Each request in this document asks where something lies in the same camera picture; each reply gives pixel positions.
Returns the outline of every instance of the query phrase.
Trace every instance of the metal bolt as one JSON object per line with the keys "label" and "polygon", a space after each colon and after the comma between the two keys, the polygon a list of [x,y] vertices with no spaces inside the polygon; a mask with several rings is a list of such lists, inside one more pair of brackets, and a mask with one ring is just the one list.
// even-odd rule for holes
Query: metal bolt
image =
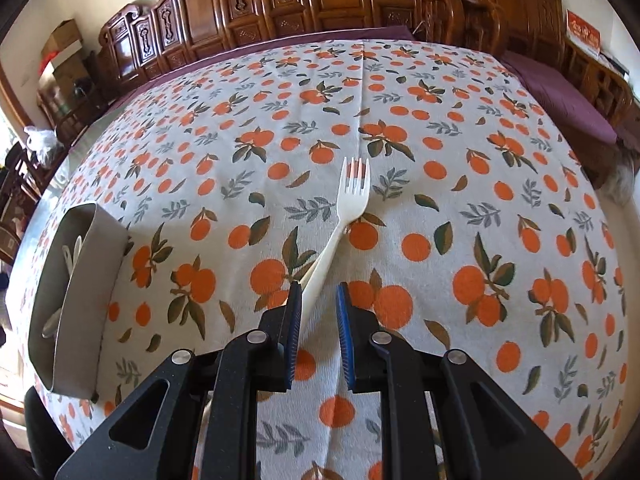
{"label": "metal bolt", "polygon": [[391,343],[391,334],[389,334],[388,332],[382,332],[381,330],[380,332],[376,332],[374,335],[372,335],[371,339],[378,345],[388,345],[389,343]]}
{"label": "metal bolt", "polygon": [[447,359],[455,365],[466,363],[466,354],[462,350],[452,350],[447,354]]}
{"label": "metal bolt", "polygon": [[251,330],[251,332],[246,335],[246,340],[253,344],[264,343],[267,341],[267,334],[262,330]]}
{"label": "metal bolt", "polygon": [[175,365],[184,365],[191,361],[191,352],[188,350],[178,350],[175,351],[171,356],[171,361],[174,362]]}

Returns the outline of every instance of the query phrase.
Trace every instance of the white plastic bag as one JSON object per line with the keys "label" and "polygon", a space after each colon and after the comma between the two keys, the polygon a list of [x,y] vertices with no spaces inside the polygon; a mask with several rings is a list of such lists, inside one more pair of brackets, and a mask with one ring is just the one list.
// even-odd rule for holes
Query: white plastic bag
{"label": "white plastic bag", "polygon": [[52,130],[39,130],[35,126],[26,126],[24,132],[27,138],[27,148],[35,152],[41,165],[50,168],[58,153],[64,149],[62,143]]}

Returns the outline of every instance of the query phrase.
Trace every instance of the table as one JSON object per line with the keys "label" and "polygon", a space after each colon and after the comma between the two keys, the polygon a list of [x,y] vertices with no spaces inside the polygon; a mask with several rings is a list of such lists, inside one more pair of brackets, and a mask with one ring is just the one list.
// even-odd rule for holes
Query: table
{"label": "table", "polygon": [[626,380],[606,219],[559,131],[494,58],[408,41],[335,40],[201,68],[133,99],[105,131],[37,247],[21,251],[24,294],[11,291],[25,342],[66,209],[95,200],[128,227],[97,402],[40,391],[69,442],[174,349],[219,349],[283,302],[337,221],[344,156],[370,157],[374,187],[301,335],[292,392],[261,398],[262,477],[380,478],[376,397],[352,396],[342,378],[342,280],[417,349],[468,352],[596,476]]}

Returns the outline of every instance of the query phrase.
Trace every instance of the open container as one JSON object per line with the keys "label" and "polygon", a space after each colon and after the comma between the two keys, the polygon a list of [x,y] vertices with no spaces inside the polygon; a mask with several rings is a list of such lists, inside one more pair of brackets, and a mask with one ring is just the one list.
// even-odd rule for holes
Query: open container
{"label": "open container", "polygon": [[[82,250],[71,277],[62,246]],[[63,216],[42,267],[29,326],[29,359],[50,392],[90,399],[95,391],[102,331],[127,244],[127,230],[95,202]],[[44,339],[47,319],[62,307],[58,336]]]}

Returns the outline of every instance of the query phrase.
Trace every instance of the white plastic fork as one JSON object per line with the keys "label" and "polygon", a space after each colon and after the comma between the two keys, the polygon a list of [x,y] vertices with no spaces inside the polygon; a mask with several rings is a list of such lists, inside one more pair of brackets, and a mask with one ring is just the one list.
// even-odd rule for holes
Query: white plastic fork
{"label": "white plastic fork", "polygon": [[362,216],[367,203],[369,203],[369,189],[371,187],[371,176],[369,171],[369,159],[366,167],[362,159],[358,161],[356,174],[356,163],[351,158],[351,174],[347,175],[347,158],[342,163],[342,173],[340,174],[340,184],[338,186],[338,200],[336,209],[338,212],[338,225],[331,234],[326,247],[316,260],[315,264],[308,270],[305,278],[306,286],[302,292],[302,317],[300,319],[300,334],[308,325],[309,318],[320,295],[324,280],[329,273],[329,267],[334,259],[334,254],[338,248],[340,238],[344,230],[351,222],[355,222]]}

